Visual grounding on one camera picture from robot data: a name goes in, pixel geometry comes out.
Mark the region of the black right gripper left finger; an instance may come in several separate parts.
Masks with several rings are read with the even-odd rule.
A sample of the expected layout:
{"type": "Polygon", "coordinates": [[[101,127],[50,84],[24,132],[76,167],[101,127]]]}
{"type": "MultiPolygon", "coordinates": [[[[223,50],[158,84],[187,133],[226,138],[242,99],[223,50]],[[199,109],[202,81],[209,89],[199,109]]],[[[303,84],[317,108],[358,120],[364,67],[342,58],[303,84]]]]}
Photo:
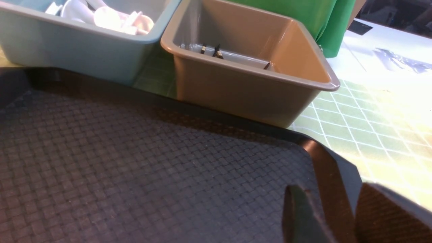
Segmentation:
{"type": "Polygon", "coordinates": [[[282,211],[284,243],[336,243],[336,239],[320,217],[310,192],[299,185],[285,189],[282,211]]]}

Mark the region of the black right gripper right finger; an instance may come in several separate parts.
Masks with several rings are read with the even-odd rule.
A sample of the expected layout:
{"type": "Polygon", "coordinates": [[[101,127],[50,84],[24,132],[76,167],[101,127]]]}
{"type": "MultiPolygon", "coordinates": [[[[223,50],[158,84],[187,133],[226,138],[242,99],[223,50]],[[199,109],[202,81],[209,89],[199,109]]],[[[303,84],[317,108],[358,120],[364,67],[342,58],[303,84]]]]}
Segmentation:
{"type": "Polygon", "coordinates": [[[360,243],[430,243],[431,211],[385,186],[363,183],[355,235],[360,243]]]}

